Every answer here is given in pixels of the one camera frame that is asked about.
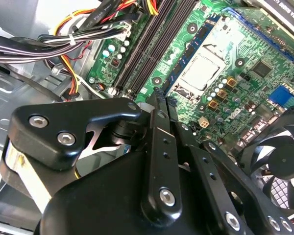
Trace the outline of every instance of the chipset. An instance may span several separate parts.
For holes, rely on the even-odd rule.
[[[271,70],[272,69],[262,61],[259,61],[252,69],[252,71],[261,78],[265,78]]]
[[[220,90],[217,94],[217,96],[221,97],[222,99],[224,99],[226,95],[227,93],[225,92],[225,90]]]
[[[229,77],[227,81],[227,85],[230,87],[235,87],[237,84],[237,81],[233,77]]]
[[[216,109],[216,107],[218,106],[218,103],[215,102],[214,100],[211,100],[208,104],[209,107]]]

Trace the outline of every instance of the wire bundle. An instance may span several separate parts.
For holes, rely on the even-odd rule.
[[[156,0],[143,0],[143,8],[151,15],[158,15]]]
[[[69,91],[69,95],[73,95],[78,91],[78,78],[72,69],[72,66],[69,60],[78,60],[83,58],[83,54],[87,47],[91,45],[91,41],[97,39],[108,39],[117,37],[124,32],[124,25],[119,23],[134,20],[136,16],[133,15],[123,15],[120,17],[115,17],[116,12],[120,11],[131,4],[135,3],[136,0],[112,0],[108,2],[103,2],[97,9],[85,9],[85,10],[77,10],[72,14],[68,15],[56,28],[54,31],[54,35],[41,35],[39,37],[39,41],[46,44],[54,44],[54,45],[63,45],[64,43],[71,43],[72,38],[74,42],[87,42],[87,45],[84,47],[82,54],[74,59],[71,59],[67,55],[61,55],[60,61],[64,65],[64,69],[62,71],[63,74],[69,75],[72,77],[73,82],[71,85],[71,89]],[[63,26],[69,22],[73,16],[78,16],[81,14],[90,14],[89,17],[85,20],[85,22],[81,25],[78,31],[71,35],[59,36],[59,33]],[[45,61],[45,65],[50,69],[54,66],[53,62],[50,60]]]

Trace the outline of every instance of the black fan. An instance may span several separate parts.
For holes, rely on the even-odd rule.
[[[292,136],[277,136],[283,131],[289,131]],[[273,147],[273,151],[258,159],[264,146]],[[271,188],[276,178],[286,181],[288,189],[288,204],[290,210],[284,210],[288,215],[294,213],[294,107],[267,127],[241,153],[240,165],[252,178],[261,176],[258,169],[265,168],[262,173],[272,175],[263,187],[263,192],[271,197]]]

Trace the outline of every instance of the black capacitor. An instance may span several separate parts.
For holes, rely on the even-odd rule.
[[[244,105],[244,108],[245,108],[248,112],[252,112],[252,111],[253,111],[253,109],[252,109],[248,104]]]
[[[217,115],[216,120],[217,120],[217,122],[223,122],[224,121],[223,118],[221,117],[221,115]]]
[[[227,114],[231,114],[232,113],[232,110],[230,109],[230,107],[224,107],[223,108],[223,111]]]
[[[233,98],[233,101],[235,102],[235,103],[237,103],[237,104],[239,104],[240,102],[241,102],[241,99],[239,98],[239,97],[234,97]]]
[[[255,104],[252,100],[248,101],[248,105],[249,105],[252,109],[255,109],[255,108],[256,108],[256,104]]]
[[[224,138],[217,137],[217,142],[218,142],[218,144],[223,144],[224,143]]]

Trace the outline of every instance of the mounting hole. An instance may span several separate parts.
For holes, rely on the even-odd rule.
[[[163,156],[164,156],[166,159],[170,159],[170,156],[169,156],[168,153],[166,153],[166,152],[163,153]]]
[[[217,178],[215,177],[215,175],[213,173],[210,173],[210,178],[213,180],[217,180]]]
[[[48,125],[48,121],[43,116],[36,115],[29,119],[29,124],[37,128],[44,128]]]
[[[280,218],[282,225],[290,232],[292,232],[292,227],[287,223],[287,221],[284,218]]]
[[[65,146],[71,146],[75,143],[76,139],[75,137],[68,132],[62,132],[57,137],[60,144],[63,144]]]
[[[244,58],[238,58],[236,61],[235,61],[235,66],[240,68],[240,67],[243,67],[245,64],[245,59]]]
[[[207,164],[209,163],[209,161],[208,161],[206,158],[202,158],[202,160],[203,160],[204,162],[206,162]]]
[[[158,114],[158,116],[161,117],[161,118],[166,118],[166,116],[165,116],[163,113],[161,113],[160,111],[159,111],[157,114]]]
[[[1,125],[8,126],[9,123],[10,123],[10,120],[9,119],[1,119],[0,120],[0,124]]]
[[[271,217],[268,216],[269,223],[273,226],[277,231],[280,231],[280,225]]]
[[[231,214],[230,212],[225,213],[225,219],[228,225],[232,227],[235,231],[239,231],[241,229],[240,223],[237,218]]]
[[[173,193],[168,189],[164,188],[160,191],[160,199],[168,207],[173,207],[175,204],[175,197],[174,197]]]
[[[165,143],[165,144],[170,144],[170,141],[167,140],[167,139],[163,139],[163,143]]]
[[[196,32],[198,31],[198,26],[196,23],[190,23],[188,26],[187,26],[187,32],[189,34],[195,34]]]
[[[152,83],[153,83],[153,85],[158,86],[162,83],[162,79],[160,77],[154,77],[152,79]]]
[[[130,109],[132,109],[132,110],[136,110],[136,107],[135,107],[135,105],[134,105],[134,104],[132,104],[132,103],[129,103],[129,104],[128,104],[128,106],[129,106],[129,108],[130,108]]]

